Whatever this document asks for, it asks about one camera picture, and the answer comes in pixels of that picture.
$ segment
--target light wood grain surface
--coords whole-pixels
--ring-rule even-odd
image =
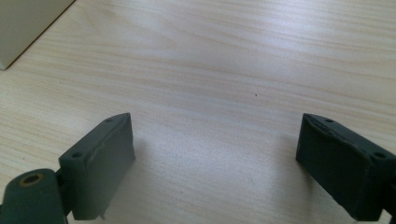
[[[301,118],[396,153],[395,11],[391,0],[78,0],[0,71],[0,193],[130,112],[137,160],[106,220],[70,223],[354,223],[295,161]]]

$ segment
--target screw hole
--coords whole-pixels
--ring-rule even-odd
[[[82,156],[81,153],[76,152],[75,154],[72,155],[73,158],[80,158]]]
[[[376,152],[374,155],[377,156],[380,159],[386,158],[386,156],[384,154],[380,153],[380,152]]]
[[[43,178],[43,174],[34,174],[34,175],[28,175],[25,178],[23,178],[20,181],[20,185],[23,187],[29,187],[32,186],[38,182],[40,182],[40,180]]]

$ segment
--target mounting hole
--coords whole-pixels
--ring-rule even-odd
[[[376,152],[374,155],[377,156],[377,157],[380,158],[380,159],[384,159],[384,158],[387,157],[387,156],[385,156],[384,154],[382,154],[382,153],[380,153],[380,152]]]
[[[23,179],[21,179],[20,185],[22,187],[32,186],[32,185],[40,182],[43,177],[44,177],[43,174],[28,175],[28,176],[24,177]]]
[[[80,158],[82,157],[82,154],[79,152],[76,152],[75,154],[72,155],[73,158]]]

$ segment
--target wooden table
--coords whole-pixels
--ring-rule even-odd
[[[395,11],[391,0],[78,0],[0,72],[0,194],[130,112],[137,160],[106,220],[84,223],[354,223],[295,161],[301,118],[396,153]]]

